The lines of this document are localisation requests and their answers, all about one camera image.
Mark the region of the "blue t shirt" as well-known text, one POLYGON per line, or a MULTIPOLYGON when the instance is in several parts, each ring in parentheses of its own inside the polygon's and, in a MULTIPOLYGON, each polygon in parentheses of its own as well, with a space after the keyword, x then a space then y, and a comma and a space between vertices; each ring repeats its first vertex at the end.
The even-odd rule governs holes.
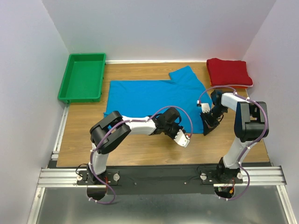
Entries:
POLYGON ((190 66, 169 73, 169 80, 111 81, 104 116, 113 111, 139 118, 154 114, 164 106, 178 106, 181 126, 189 133, 203 133, 201 108, 197 100, 211 104, 204 85, 190 66))

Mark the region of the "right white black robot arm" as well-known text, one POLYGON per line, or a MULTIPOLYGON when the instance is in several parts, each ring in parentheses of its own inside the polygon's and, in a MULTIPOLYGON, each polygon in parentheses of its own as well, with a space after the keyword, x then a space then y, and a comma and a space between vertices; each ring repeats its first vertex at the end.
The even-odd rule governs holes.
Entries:
POLYGON ((235 111, 235 139, 227 154, 221 157, 212 177, 219 183, 227 183, 240 173, 242 161, 249 150, 269 133, 267 105, 262 101, 239 96, 236 91, 223 92, 214 90, 211 93, 213 107, 198 99, 201 108, 203 134, 206 136, 222 121, 228 109, 235 111))

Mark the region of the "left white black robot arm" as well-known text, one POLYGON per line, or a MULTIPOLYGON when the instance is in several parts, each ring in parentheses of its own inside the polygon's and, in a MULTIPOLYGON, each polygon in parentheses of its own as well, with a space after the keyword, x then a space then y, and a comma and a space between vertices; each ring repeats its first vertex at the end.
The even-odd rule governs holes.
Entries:
POLYGON ((118 111, 111 112, 90 129, 92 150, 87 167, 88 180, 93 184, 103 181, 109 153, 114 151, 128 135, 150 136, 163 133, 178 145, 187 147, 190 137, 180 125, 181 120, 180 113, 175 107, 143 118, 130 118, 122 116, 118 111))

